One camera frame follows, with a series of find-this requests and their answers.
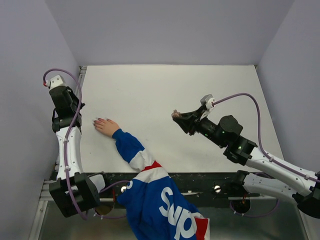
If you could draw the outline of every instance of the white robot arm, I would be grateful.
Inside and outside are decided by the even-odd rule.
[[[81,109],[84,104],[79,102],[60,75],[44,82],[44,85],[49,88],[49,94],[55,105],[52,130],[59,143],[59,171],[56,182],[49,185],[49,192],[62,214],[70,217],[97,207],[100,204],[99,192],[109,184],[104,172],[87,176],[82,169],[81,114],[78,114],[75,120],[74,117],[78,105],[80,104]]]
[[[218,124],[207,118],[216,104],[241,95],[252,98],[256,104],[260,129],[258,103],[247,93],[239,93],[217,102],[211,94],[206,95],[201,99],[201,107],[196,111],[180,113],[175,110],[171,116],[186,134],[200,133],[220,148],[226,148],[223,154],[230,161],[255,168],[274,178],[238,171],[233,181],[237,189],[295,203],[305,214],[320,218],[320,172],[302,169],[266,152],[262,148],[260,132],[260,146],[241,136],[243,127],[232,115],[222,117]]]

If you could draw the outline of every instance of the white wall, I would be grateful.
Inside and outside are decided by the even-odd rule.
[[[257,72],[284,158],[320,171],[319,0],[294,2]]]
[[[46,0],[81,65],[257,64],[293,0]]]
[[[43,0],[0,0],[0,239],[25,240],[58,146],[43,73],[78,64]]]

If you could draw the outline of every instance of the metal bolt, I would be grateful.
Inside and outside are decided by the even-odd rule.
[[[125,190],[127,190],[127,187],[126,187],[126,186],[121,187],[121,192],[122,192],[122,193],[124,193]]]
[[[221,192],[221,187],[219,185],[215,185],[213,189],[217,194]]]

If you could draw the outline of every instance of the white tabletop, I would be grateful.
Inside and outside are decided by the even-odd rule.
[[[109,118],[137,137],[168,171],[178,173],[236,172],[249,170],[232,163],[213,142],[196,133],[185,134],[171,113],[192,112],[200,99],[216,100],[236,93],[250,93],[259,103],[262,143],[283,157],[254,66],[218,65],[108,65],[88,66],[82,93],[81,161],[85,172],[135,172],[118,154],[115,141],[97,132],[96,117]],[[257,112],[246,96],[216,106],[209,119],[218,123],[233,115],[243,126],[242,136],[258,142]]]

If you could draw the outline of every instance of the blue jacket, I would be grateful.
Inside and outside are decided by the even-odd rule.
[[[209,219],[186,201],[167,171],[131,134],[112,136],[122,158],[140,173],[117,198],[139,240],[209,240]]]

